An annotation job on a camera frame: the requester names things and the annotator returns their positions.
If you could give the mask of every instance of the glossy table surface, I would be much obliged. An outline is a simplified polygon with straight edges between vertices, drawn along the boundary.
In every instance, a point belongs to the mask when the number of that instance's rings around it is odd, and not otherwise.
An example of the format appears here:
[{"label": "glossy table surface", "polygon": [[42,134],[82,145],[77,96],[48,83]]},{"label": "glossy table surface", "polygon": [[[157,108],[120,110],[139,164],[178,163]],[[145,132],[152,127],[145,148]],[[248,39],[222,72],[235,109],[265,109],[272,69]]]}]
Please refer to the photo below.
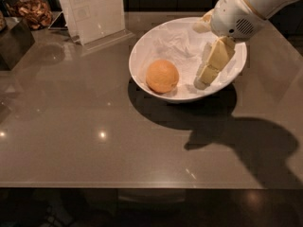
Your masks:
[{"label": "glossy table surface", "polygon": [[235,81],[168,104],[132,81],[136,41],[202,13],[130,12],[128,40],[87,49],[66,31],[0,72],[0,186],[303,188],[303,59],[268,25]]}]

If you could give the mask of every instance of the white bowl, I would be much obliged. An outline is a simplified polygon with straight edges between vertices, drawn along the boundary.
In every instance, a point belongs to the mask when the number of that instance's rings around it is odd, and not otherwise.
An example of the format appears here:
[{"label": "white bowl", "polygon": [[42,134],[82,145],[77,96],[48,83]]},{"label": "white bowl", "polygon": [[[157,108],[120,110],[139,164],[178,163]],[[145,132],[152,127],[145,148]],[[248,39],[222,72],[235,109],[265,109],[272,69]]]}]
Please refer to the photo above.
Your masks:
[{"label": "white bowl", "polygon": [[[234,57],[207,88],[198,90],[194,87],[193,81],[201,64],[204,46],[206,43],[212,44],[217,38],[212,32],[196,33],[192,25],[198,19],[189,17],[166,22],[147,32],[136,43],[129,67],[134,81],[142,90],[170,103],[185,103],[220,91],[242,71],[247,58],[245,43],[236,44]],[[156,59],[173,62],[179,71],[177,87],[169,93],[157,94],[145,81],[146,69]]]}]

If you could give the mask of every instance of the orange round object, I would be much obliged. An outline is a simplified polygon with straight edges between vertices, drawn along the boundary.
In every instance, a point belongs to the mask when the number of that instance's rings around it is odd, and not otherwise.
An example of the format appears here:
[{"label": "orange round object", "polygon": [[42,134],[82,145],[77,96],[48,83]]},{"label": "orange round object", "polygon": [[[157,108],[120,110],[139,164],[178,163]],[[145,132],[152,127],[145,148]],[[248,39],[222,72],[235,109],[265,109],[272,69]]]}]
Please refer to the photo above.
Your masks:
[{"label": "orange round object", "polygon": [[147,70],[146,82],[156,93],[164,94],[176,87],[179,73],[176,66],[167,60],[154,61]]}]

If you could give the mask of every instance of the countertop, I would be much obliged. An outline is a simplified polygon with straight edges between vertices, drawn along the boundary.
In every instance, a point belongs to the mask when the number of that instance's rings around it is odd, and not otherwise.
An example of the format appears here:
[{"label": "countertop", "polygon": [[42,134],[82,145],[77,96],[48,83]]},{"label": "countertop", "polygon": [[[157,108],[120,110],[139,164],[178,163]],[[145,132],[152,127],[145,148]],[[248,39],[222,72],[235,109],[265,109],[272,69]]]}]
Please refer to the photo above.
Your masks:
[{"label": "countertop", "polygon": [[303,58],[271,24],[213,96],[169,104],[132,80],[145,32],[201,15],[129,12],[134,36],[97,49],[33,31],[36,43],[0,72],[0,186],[303,188]]}]

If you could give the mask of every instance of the glass jar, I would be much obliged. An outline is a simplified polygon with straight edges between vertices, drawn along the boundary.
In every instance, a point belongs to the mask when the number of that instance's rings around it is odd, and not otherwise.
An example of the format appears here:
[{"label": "glass jar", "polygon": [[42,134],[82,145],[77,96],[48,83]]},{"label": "glass jar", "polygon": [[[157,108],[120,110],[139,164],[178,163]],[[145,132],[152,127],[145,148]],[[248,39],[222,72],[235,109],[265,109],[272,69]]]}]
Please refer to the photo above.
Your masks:
[{"label": "glass jar", "polygon": [[31,29],[50,26],[52,14],[46,0],[3,0],[8,15],[25,17]]},{"label": "glass jar", "polygon": [[6,19],[4,18],[2,11],[0,11],[0,31],[7,26]]}]

